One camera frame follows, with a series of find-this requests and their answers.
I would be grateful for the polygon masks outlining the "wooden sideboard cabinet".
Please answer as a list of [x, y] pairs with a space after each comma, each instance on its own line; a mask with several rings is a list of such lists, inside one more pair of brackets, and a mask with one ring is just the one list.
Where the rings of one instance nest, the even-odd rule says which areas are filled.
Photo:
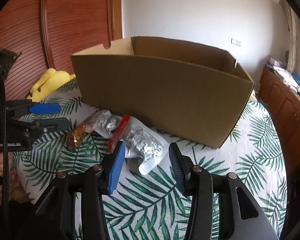
[[286, 171], [300, 168], [300, 97], [268, 68], [259, 81], [258, 96], [266, 104], [280, 140]]

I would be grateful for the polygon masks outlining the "brown cardboard box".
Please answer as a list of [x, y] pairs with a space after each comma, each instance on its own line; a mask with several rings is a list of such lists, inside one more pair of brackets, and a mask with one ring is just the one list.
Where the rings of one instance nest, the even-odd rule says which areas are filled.
[[213, 148], [226, 141], [255, 86], [228, 52], [137, 36], [71, 55], [86, 104]]

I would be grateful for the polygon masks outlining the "patterned window curtain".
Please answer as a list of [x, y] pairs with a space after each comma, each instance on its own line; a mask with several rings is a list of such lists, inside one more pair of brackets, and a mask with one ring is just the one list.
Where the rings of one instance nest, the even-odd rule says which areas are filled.
[[299, 18], [286, 0], [281, 0], [281, 6], [287, 17], [289, 27], [289, 57], [287, 70], [292, 73], [296, 70], [298, 62], [298, 36], [299, 36]]

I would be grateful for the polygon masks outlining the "white wall switch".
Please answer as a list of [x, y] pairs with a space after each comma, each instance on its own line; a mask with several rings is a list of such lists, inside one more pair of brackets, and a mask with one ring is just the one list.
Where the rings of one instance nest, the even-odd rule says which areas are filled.
[[236, 45], [236, 46], [241, 46], [241, 42], [238, 39], [232, 38], [231, 39], [231, 44]]

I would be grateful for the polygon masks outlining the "yellow Pikachu plush toy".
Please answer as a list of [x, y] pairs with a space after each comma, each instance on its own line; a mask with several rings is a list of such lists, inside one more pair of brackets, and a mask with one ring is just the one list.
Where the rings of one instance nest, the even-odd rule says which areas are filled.
[[75, 77], [75, 74], [70, 75], [66, 71], [49, 68], [32, 86], [26, 99], [32, 102], [40, 102]]

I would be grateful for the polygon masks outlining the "silver foil snack packet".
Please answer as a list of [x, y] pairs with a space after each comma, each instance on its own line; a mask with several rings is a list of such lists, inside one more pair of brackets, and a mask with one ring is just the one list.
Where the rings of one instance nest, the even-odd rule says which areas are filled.
[[114, 115], [110, 110], [102, 109], [95, 112], [88, 120], [85, 131], [87, 133], [96, 132], [105, 139], [113, 137], [113, 131], [117, 129], [122, 117]]

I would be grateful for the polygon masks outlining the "brown transparent snack packet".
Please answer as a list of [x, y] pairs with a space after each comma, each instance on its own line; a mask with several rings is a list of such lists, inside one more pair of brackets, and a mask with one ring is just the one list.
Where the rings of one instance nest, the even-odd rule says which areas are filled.
[[89, 134], [86, 129], [88, 127], [87, 122], [83, 122], [77, 127], [75, 127], [73, 130], [69, 131], [66, 136], [66, 145], [67, 148], [71, 151], [74, 151], [79, 146], [81, 146], [83, 140], [86, 138], [86, 136]]

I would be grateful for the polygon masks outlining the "silver red-top snack packet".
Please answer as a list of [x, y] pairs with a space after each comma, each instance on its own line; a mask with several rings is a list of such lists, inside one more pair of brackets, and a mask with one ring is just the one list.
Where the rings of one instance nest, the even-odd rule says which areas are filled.
[[149, 174], [168, 153], [169, 143], [130, 115], [123, 116], [109, 141], [108, 151], [112, 152], [120, 140], [125, 142], [125, 158], [137, 160], [138, 171], [142, 175]]

